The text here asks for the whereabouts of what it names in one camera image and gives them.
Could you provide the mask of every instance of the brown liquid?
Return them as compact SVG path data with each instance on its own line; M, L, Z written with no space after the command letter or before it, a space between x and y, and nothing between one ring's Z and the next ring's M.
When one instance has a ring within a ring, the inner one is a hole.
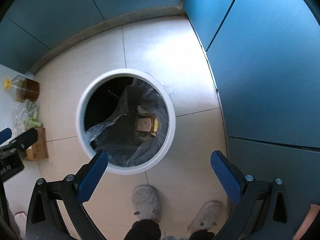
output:
M29 99L36 102L39 97L40 85L37 81L26 78L20 88L17 88L16 95L19 99Z

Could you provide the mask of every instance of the plastic bottle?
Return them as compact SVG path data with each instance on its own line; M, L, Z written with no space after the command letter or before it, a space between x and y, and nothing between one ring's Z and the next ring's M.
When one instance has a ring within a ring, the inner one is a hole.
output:
M37 81L20 75L12 80L7 75L4 80L4 88L10 91L16 101L29 99L31 102L35 102L39 96L40 85Z

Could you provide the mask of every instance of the tile floor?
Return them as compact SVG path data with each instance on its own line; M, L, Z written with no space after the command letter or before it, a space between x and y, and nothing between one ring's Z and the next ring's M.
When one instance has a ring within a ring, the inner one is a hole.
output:
M87 212L108 240L122 240L136 221L131 191L150 184L163 204L163 234L188 236L188 224L209 200L223 203L223 213L212 229L217 232L226 219L227 196L211 169L210 154L226 153L222 118L205 56L184 17L147 20L99 34L59 55L35 75L41 84L39 118L46 127L49 151L49 159L39 162L42 176L60 180L89 161L76 136L76 106L92 80L117 68L144 71L170 87L176 133L167 155L149 171L130 176L106 172L84 204ZM78 238L63 203L59 206L72 236Z

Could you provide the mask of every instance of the yellow bottle handle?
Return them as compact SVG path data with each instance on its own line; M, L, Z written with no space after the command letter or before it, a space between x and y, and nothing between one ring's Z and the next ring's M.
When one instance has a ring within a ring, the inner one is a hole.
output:
M5 89L9 89L10 88L11 81L12 81L11 78L8 75L6 75L5 79L4 79L4 83L3 83L3 86L4 86Z

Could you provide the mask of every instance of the blue gripper pad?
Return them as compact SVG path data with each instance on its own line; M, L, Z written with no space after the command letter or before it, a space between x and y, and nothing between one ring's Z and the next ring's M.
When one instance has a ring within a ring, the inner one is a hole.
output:
M89 201L107 166L108 154L103 151L79 183L77 200L80 203Z
M12 136L10 128L6 128L0 132L0 145L3 144L6 140L9 140Z
M245 187L242 172L237 166L232 165L220 151L214 151L211 154L211 167L229 199L238 205Z

